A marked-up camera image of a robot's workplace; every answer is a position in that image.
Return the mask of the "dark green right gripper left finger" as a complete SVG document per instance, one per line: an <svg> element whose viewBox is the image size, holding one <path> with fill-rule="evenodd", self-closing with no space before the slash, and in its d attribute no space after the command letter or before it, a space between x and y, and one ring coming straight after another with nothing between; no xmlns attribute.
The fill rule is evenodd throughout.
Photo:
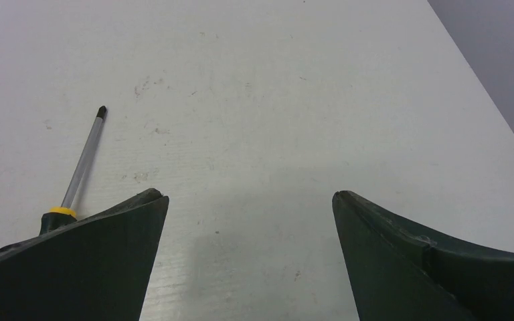
<svg viewBox="0 0 514 321"><path fill-rule="evenodd" d="M0 248L0 320L138 320L168 207L147 189Z"/></svg>

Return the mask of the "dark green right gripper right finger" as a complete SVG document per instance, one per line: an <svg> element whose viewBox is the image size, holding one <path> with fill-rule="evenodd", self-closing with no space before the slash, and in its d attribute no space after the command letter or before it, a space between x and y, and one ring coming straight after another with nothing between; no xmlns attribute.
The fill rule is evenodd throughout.
<svg viewBox="0 0 514 321"><path fill-rule="evenodd" d="M351 191L332 208L361 320L514 320L514 253L467 242Z"/></svg>

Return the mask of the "black yellow screwdriver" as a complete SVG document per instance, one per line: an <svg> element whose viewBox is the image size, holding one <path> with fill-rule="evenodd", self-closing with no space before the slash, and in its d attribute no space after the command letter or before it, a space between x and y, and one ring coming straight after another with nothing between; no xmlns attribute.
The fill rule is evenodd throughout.
<svg viewBox="0 0 514 321"><path fill-rule="evenodd" d="M80 187L80 183L82 182L82 179L84 178L84 175L96 154L100 132L105 123L107 113L108 109L106 106L99 107L61 205L59 207L52 207L47 213L41 216L39 235L46 234L58 229L59 227L69 225L77 221L76 210L73 207L74 200Z"/></svg>

